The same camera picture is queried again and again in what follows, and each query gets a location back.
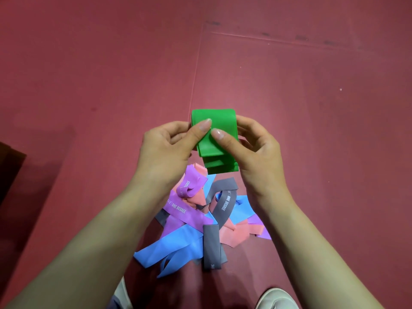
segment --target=pile of resistance bands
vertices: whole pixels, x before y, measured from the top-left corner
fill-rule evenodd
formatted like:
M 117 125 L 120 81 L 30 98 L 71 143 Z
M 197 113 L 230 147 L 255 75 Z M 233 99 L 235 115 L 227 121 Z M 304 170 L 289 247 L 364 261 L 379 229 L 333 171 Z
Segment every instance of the pile of resistance bands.
M 199 164 L 189 165 L 156 215 L 164 227 L 160 239 L 136 252 L 134 257 L 148 268 L 160 263 L 158 278 L 176 272 L 190 260 L 205 270 L 221 269 L 227 262 L 222 244 L 236 247 L 255 234 L 270 235 L 250 207 L 246 195 L 237 195 L 233 177 L 215 180 Z

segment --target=forearm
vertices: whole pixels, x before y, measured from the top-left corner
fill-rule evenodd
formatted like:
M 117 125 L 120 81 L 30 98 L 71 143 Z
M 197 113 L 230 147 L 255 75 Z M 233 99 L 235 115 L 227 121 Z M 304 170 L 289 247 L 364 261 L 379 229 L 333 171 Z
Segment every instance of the forearm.
M 155 215 L 144 189 L 103 209 L 8 308 L 104 308 Z
M 286 195 L 282 202 L 272 204 L 265 219 L 302 305 L 317 309 L 381 308 L 292 197 Z

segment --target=person's left hand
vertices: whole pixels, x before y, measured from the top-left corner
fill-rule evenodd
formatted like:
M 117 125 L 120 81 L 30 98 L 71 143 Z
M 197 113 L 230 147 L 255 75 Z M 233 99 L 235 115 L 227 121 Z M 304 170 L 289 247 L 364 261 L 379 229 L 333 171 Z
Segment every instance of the person's left hand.
M 157 202 L 167 197 L 185 173 L 190 152 L 211 125 L 207 119 L 189 129 L 188 122 L 174 121 L 147 131 L 130 185 L 153 191 Z

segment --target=person's right arm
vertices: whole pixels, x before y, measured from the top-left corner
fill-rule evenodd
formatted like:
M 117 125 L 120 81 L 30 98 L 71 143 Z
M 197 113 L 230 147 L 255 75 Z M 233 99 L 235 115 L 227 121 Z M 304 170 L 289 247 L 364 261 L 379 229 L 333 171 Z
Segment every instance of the person's right arm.
M 237 116 L 237 124 L 246 141 L 218 129 L 212 136 L 238 162 L 250 203 L 268 229 L 302 306 L 382 308 L 293 201 L 279 143 L 253 119 Z

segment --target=person's right hand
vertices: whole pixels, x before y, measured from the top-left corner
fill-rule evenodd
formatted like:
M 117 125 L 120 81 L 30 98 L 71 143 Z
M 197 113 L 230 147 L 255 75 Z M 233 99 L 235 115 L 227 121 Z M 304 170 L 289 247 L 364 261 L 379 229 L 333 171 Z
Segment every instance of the person's right hand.
M 252 207 L 269 213 L 274 206 L 281 207 L 292 200 L 283 173 L 280 145 L 255 120 L 239 115 L 236 120 L 238 134 L 247 141 L 235 139 L 220 129 L 213 129 L 212 136 L 239 164 Z

